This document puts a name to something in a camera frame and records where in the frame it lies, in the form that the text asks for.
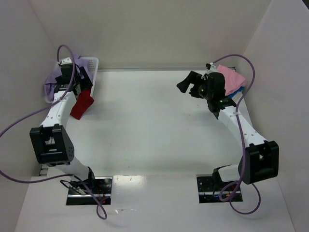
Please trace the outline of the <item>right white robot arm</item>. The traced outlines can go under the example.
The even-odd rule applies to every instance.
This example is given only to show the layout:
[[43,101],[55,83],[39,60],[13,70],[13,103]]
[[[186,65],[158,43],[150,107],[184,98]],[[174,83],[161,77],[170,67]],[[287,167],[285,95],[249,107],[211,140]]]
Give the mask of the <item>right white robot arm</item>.
[[208,109],[236,138],[242,148],[239,164],[216,168],[214,172],[222,182],[242,180],[252,184],[274,178],[279,172],[279,146],[260,135],[244,118],[236,103],[225,95],[225,78],[219,72],[204,75],[191,71],[177,85],[180,92],[205,99]]

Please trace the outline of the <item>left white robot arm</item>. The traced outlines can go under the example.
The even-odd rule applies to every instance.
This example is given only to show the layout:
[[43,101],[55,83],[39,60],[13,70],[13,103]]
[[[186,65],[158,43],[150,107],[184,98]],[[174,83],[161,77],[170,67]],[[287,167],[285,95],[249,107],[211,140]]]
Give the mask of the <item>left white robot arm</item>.
[[38,163],[71,174],[67,187],[82,194],[95,187],[94,173],[75,157],[75,149],[66,125],[70,116],[80,119],[93,104],[94,82],[83,66],[70,58],[59,62],[60,75],[52,91],[53,105],[39,127],[30,130],[30,139]]

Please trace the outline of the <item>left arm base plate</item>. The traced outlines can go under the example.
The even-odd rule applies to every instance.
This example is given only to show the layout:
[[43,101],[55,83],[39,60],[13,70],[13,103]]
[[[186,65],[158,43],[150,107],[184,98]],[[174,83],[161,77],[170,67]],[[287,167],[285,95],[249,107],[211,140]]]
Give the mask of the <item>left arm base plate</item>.
[[112,177],[95,177],[93,186],[89,187],[90,191],[72,181],[60,180],[60,183],[68,189],[66,205],[96,205],[91,192],[102,205],[111,204]]

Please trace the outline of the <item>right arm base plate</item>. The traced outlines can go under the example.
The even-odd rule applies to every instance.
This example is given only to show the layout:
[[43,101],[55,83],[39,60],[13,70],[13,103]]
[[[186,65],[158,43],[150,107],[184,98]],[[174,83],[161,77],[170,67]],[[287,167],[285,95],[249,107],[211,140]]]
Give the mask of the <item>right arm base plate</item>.
[[[221,189],[229,184],[229,182],[222,184],[215,184],[214,178],[212,175],[197,175],[197,190],[198,190],[198,199],[199,203],[222,203],[219,199],[219,194]],[[226,191],[223,192],[222,197],[229,197],[232,191],[235,189],[236,184],[230,186]],[[232,199],[232,202],[242,202],[242,194],[239,189],[236,192],[235,197]]]

